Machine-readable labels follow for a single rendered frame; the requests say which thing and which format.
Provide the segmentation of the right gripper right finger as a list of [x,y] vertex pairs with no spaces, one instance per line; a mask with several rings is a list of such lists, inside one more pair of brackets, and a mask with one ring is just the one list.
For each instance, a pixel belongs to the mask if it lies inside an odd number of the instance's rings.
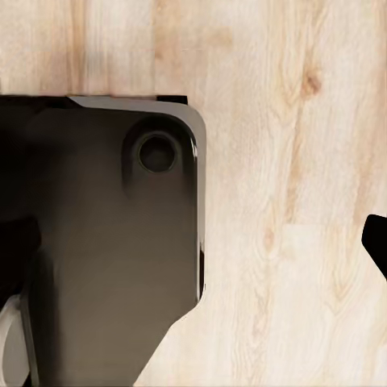
[[370,214],[364,225],[361,242],[387,280],[387,218]]

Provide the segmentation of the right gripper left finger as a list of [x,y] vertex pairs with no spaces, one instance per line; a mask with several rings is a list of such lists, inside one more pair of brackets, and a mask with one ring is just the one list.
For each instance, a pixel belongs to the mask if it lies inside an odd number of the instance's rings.
[[41,246],[34,214],[0,223],[0,311]]

